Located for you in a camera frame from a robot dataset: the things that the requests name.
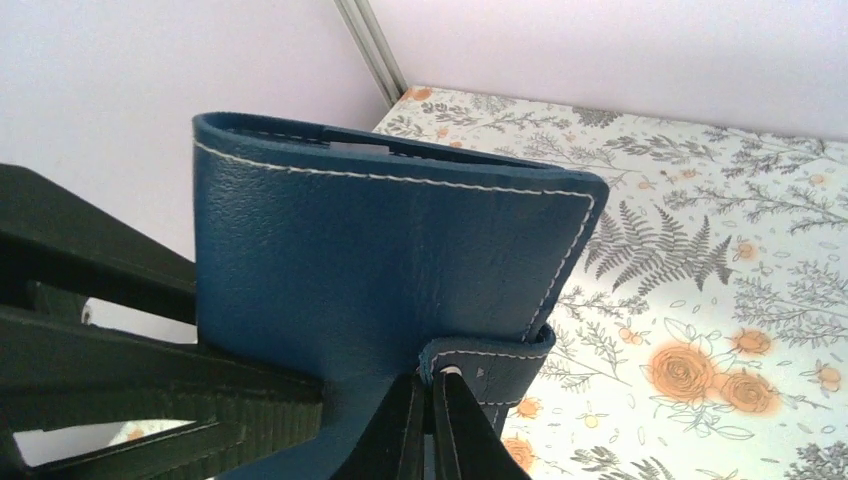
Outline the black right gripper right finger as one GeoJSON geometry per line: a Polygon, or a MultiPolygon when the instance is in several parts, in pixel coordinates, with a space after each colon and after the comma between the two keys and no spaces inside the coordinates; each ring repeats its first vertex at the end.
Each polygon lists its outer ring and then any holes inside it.
{"type": "Polygon", "coordinates": [[[460,370],[444,369],[434,376],[432,407],[438,479],[529,477],[496,435],[460,370]]]}

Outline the blue leather card holder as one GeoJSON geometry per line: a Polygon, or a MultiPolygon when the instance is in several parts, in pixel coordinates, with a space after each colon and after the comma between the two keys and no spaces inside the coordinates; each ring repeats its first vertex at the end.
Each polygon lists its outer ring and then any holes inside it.
{"type": "Polygon", "coordinates": [[[194,117],[201,341],[319,378],[322,428],[236,479],[327,479],[391,383],[457,367],[498,438],[605,208],[558,166],[243,113],[194,117]]]}

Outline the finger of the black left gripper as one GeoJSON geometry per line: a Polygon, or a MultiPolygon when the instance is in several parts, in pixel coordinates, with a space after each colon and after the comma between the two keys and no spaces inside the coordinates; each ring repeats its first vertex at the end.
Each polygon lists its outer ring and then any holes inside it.
{"type": "Polygon", "coordinates": [[[322,384],[295,372],[5,307],[5,479],[207,479],[315,438],[322,384]],[[31,466],[15,435],[174,420],[173,430],[31,466]]]}
{"type": "Polygon", "coordinates": [[[1,167],[1,302],[46,285],[195,324],[193,262],[22,166],[1,167]]]}

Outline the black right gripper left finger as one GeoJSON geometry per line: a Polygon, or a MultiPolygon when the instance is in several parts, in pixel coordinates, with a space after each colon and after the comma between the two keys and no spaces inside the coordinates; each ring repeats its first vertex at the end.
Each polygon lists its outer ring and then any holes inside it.
{"type": "Polygon", "coordinates": [[[425,406],[420,378],[399,376],[332,480],[421,479],[425,406]]]}

